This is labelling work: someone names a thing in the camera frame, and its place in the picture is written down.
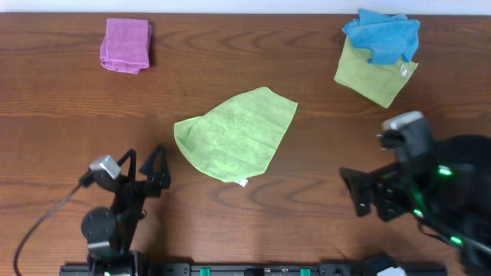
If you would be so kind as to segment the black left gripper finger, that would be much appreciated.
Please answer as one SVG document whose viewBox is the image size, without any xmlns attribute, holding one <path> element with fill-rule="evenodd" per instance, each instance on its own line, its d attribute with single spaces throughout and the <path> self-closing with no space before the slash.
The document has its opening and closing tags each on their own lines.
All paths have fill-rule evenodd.
<svg viewBox="0 0 491 276">
<path fill-rule="evenodd" d="M 166 180 L 169 178 L 164 146 L 159 145 L 154 149 L 140 167 L 139 173 L 145 175 L 148 180 Z"/>
<path fill-rule="evenodd" d="M 130 160 L 130 165 L 126 178 L 129 181 L 135 181 L 137 153 L 134 149 L 129 149 L 121 158 L 119 158 L 119 160 L 117 161 L 117 165 L 121 167 L 128 159 Z"/>
</svg>

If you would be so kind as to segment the light green cloth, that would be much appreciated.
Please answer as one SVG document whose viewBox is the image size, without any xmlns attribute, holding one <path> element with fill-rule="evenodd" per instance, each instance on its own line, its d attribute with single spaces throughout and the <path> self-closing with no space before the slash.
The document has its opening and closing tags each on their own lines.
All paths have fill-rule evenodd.
<svg viewBox="0 0 491 276">
<path fill-rule="evenodd" d="M 265 173 L 298 104 L 268 87 L 235 95 L 202 116 L 174 124 L 174 139 L 198 171 L 241 186 Z"/>
</svg>

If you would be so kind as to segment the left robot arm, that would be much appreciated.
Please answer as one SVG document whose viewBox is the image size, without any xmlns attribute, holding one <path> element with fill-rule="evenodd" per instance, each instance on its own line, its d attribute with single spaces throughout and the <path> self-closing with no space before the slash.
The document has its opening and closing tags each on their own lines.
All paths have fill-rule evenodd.
<svg viewBox="0 0 491 276">
<path fill-rule="evenodd" d="M 163 146 L 157 146 L 140 168 L 136 157 L 133 149 L 118 161 L 102 156 L 89 165 L 79 181 L 83 187 L 96 183 L 114 194 L 110 207 L 90 210 L 81 223 L 90 275 L 143 273 L 143 258 L 131 251 L 130 245 L 138 222 L 147 216 L 143 210 L 146 199 L 160 197 L 170 187 L 171 178 Z"/>
</svg>

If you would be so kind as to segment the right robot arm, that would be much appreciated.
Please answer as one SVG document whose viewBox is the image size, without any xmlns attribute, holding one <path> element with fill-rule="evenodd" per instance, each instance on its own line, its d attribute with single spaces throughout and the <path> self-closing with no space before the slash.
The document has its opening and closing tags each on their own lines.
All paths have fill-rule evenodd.
<svg viewBox="0 0 491 276">
<path fill-rule="evenodd" d="M 457 248 L 468 275 L 490 273 L 490 139 L 480 135 L 436 141 L 389 131 L 380 138 L 394 163 L 372 172 L 341 167 L 359 217 L 371 207 L 389 222 L 406 213 L 431 238 Z"/>
</svg>

